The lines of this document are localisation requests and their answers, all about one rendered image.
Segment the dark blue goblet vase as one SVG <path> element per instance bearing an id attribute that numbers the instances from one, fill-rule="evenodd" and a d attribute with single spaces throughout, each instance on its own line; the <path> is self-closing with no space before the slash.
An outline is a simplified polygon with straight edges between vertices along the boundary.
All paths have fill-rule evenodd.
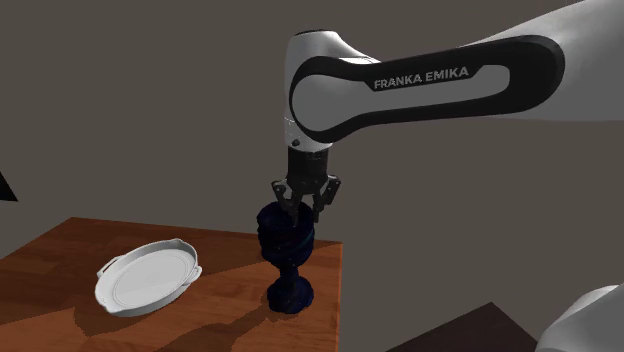
<path id="1" fill-rule="evenodd" d="M 279 313 L 297 314 L 314 299 L 311 283 L 298 271 L 314 249 L 312 209 L 301 203 L 298 222 L 294 225 L 291 216 L 274 201 L 261 209 L 256 221 L 261 255 L 280 273 L 267 289 L 269 308 Z"/>

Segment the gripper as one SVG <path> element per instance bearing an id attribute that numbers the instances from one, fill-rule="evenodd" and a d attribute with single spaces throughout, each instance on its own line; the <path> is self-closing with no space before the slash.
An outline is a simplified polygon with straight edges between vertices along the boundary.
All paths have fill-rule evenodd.
<path id="1" fill-rule="evenodd" d="M 288 164 L 286 179 L 271 182 L 272 190 L 283 211 L 285 211 L 293 226 L 298 224 L 298 195 L 313 194 L 313 219 L 319 222 L 324 208 L 331 205 L 341 185 L 341 180 L 335 175 L 327 174 L 329 150 L 306 152 L 288 149 Z"/>

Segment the brown wooden table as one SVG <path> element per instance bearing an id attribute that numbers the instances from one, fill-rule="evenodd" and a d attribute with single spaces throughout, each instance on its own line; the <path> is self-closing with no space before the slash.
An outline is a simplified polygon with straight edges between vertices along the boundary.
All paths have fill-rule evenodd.
<path id="1" fill-rule="evenodd" d="M 108 314 L 97 271 L 173 238 L 196 248 L 201 276 L 151 314 Z M 313 303 L 276 313 L 266 291 L 278 272 L 253 234 L 72 217 L 0 259 L 0 352 L 338 352 L 341 244 L 317 241 L 300 272 Z"/>

